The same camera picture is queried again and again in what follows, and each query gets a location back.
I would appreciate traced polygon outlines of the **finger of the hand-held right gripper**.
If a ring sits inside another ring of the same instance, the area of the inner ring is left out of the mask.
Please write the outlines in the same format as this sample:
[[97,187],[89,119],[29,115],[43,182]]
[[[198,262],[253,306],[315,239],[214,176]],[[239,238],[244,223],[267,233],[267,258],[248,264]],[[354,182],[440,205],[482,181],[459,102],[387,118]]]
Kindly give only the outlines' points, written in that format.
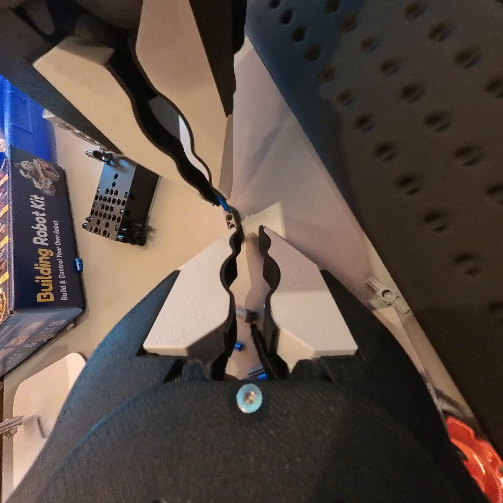
[[181,142],[210,188],[233,185],[232,1],[143,1],[137,60],[179,113]]
[[112,143],[111,150],[219,205],[181,141],[155,116],[149,105],[154,92],[130,56],[106,46],[56,46],[33,65]]

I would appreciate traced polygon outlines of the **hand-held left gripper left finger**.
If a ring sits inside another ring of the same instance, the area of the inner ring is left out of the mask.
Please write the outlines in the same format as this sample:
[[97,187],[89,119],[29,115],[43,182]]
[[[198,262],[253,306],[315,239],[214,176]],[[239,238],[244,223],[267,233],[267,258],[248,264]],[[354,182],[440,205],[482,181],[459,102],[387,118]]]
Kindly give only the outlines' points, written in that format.
[[223,379],[237,339],[236,302],[241,228],[231,228],[176,273],[173,286],[143,343],[151,354],[199,361]]

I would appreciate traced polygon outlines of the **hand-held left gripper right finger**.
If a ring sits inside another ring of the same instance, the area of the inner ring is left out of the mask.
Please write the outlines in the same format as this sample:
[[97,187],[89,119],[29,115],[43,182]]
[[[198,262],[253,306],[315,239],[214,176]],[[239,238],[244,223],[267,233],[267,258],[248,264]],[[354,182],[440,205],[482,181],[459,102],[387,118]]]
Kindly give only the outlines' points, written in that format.
[[266,226],[259,228],[264,300],[258,351],[271,374],[287,374],[302,360],[346,357],[357,343],[321,269]]

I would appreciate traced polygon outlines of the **black perforated motor block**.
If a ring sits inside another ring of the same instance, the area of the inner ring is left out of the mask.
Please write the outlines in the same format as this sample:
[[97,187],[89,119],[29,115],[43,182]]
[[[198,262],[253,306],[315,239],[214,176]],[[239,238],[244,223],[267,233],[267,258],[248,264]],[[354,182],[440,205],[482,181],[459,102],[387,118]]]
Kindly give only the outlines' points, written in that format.
[[82,228],[114,242],[143,247],[159,175],[103,149],[86,155],[103,163],[89,215]]

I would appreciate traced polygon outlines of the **blue robot kit box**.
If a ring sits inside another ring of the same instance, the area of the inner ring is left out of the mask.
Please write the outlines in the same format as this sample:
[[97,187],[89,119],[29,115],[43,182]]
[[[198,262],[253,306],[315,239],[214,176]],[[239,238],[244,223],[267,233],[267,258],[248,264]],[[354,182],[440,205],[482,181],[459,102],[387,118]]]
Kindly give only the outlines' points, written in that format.
[[83,312],[66,173],[10,146],[1,166],[1,377]]

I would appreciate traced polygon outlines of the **white book stand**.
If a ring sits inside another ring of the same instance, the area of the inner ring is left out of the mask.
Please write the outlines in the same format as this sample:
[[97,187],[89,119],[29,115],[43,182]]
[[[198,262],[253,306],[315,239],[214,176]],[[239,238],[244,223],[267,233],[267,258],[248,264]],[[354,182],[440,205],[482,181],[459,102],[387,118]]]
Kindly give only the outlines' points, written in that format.
[[22,381],[14,394],[12,418],[22,418],[2,437],[2,502],[8,500],[45,446],[86,359],[71,353]]

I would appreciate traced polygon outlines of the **group of orange gear wheels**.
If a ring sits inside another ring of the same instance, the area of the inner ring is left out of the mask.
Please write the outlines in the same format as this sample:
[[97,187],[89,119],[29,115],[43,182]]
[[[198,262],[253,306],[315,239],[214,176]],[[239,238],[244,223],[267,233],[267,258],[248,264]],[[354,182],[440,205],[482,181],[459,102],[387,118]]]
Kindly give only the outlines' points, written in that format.
[[490,502],[502,502],[502,459],[492,445],[461,420],[446,416],[451,443],[462,453],[462,462]]

